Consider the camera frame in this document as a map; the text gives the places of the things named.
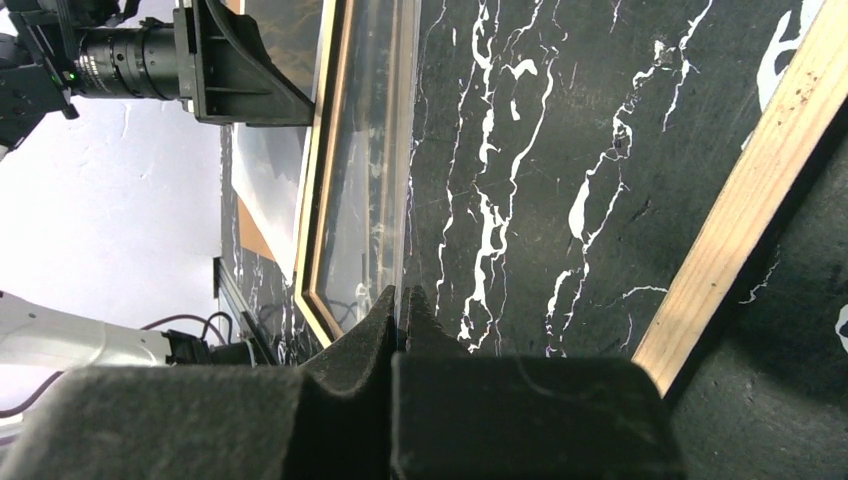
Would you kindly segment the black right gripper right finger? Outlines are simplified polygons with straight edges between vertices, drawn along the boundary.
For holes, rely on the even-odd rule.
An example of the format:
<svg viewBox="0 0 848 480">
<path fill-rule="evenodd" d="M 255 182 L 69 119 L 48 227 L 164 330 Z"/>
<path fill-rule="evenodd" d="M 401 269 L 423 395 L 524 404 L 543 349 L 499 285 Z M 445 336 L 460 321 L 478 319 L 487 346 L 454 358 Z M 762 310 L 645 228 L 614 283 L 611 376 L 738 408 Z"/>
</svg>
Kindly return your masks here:
<svg viewBox="0 0 848 480">
<path fill-rule="evenodd" d="M 403 292 L 392 360 L 399 479 L 680 479 L 684 461 L 648 374 L 629 360 L 469 353 L 420 287 Z"/>
</svg>

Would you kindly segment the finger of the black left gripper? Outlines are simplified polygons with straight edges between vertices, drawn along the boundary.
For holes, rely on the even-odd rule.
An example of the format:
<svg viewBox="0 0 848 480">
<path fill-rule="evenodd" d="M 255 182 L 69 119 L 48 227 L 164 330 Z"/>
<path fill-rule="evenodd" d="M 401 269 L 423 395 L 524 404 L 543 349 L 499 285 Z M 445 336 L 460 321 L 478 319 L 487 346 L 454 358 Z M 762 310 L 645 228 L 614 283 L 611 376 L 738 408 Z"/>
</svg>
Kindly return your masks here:
<svg viewBox="0 0 848 480">
<path fill-rule="evenodd" d="M 194 1 L 188 14 L 193 71 L 188 87 L 201 123 L 308 126 L 315 104 L 271 61 L 256 22 L 220 1 Z"/>
</svg>

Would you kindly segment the landscape photo print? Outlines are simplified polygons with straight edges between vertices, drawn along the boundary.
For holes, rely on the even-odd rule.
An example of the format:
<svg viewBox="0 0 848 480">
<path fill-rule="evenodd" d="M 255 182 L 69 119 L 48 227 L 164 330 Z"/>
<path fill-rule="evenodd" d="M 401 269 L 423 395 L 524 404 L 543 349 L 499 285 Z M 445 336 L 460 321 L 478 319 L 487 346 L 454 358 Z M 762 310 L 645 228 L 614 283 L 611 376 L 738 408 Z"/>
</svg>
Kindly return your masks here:
<svg viewBox="0 0 848 480">
<path fill-rule="evenodd" d="M 316 55 L 320 40 L 321 1 L 230 1 L 228 5 L 258 24 L 262 43 L 276 67 L 309 97 L 314 96 Z M 301 209 L 302 165 L 308 147 L 307 127 L 259 128 L 266 145 L 259 191 L 266 239 L 283 282 L 293 279 Z"/>
</svg>

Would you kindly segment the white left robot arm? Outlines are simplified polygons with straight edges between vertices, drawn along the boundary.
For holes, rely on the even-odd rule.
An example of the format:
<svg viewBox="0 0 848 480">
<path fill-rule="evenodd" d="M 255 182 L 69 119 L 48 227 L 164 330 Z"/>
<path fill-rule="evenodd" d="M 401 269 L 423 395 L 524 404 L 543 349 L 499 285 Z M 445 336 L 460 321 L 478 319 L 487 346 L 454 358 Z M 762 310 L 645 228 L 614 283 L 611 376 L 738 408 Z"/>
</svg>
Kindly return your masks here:
<svg viewBox="0 0 848 480">
<path fill-rule="evenodd" d="M 180 1 L 170 21 L 136 27 L 135 1 L 5 1 L 14 26 L 1 37 L 1 150 L 20 147 L 53 112 L 78 117 L 72 98 L 180 102 L 205 124 L 305 127 L 314 102 L 272 62 L 256 21 L 221 1 Z M 133 329 L 1 298 L 1 360 L 54 376 L 88 365 L 272 363 L 256 341 L 215 346 L 170 330 Z"/>
</svg>

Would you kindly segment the wooden picture frame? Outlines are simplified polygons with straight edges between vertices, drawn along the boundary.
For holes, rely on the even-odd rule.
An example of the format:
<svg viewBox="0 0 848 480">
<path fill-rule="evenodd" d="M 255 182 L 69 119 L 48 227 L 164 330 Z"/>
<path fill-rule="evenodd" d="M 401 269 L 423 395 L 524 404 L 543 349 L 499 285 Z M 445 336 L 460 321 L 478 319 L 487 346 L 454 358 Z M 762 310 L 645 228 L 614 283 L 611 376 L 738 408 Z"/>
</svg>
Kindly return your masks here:
<svg viewBox="0 0 848 480">
<path fill-rule="evenodd" d="M 666 391 L 847 94 L 843 1 L 418 1 L 401 282 L 477 355 L 622 356 Z M 304 280 L 294 299 L 332 340 Z"/>
</svg>

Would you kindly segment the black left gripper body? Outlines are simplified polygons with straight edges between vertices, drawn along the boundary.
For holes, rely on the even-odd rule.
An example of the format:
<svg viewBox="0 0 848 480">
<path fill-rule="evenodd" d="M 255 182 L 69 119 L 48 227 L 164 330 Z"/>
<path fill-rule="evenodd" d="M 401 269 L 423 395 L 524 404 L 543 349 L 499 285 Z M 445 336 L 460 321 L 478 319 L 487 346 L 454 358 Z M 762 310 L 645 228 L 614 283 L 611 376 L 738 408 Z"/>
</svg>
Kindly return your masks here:
<svg viewBox="0 0 848 480">
<path fill-rule="evenodd" d="M 180 1 L 170 22 L 124 22 L 136 1 L 4 1 L 15 31 L 1 36 L 1 146 L 17 149 L 52 112 L 74 120 L 75 96 L 93 99 L 185 97 L 180 81 L 193 43 L 192 7 Z"/>
</svg>

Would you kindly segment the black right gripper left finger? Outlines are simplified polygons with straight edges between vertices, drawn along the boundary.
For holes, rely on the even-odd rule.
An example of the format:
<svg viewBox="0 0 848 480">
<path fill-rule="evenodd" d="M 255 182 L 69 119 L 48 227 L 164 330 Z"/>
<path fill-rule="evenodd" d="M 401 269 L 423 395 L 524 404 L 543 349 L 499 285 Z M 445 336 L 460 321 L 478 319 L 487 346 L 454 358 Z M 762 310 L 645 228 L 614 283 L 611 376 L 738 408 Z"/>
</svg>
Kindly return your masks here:
<svg viewBox="0 0 848 480">
<path fill-rule="evenodd" d="M 297 367 L 64 372 L 24 419 L 5 479 L 387 479 L 395 291 Z"/>
</svg>

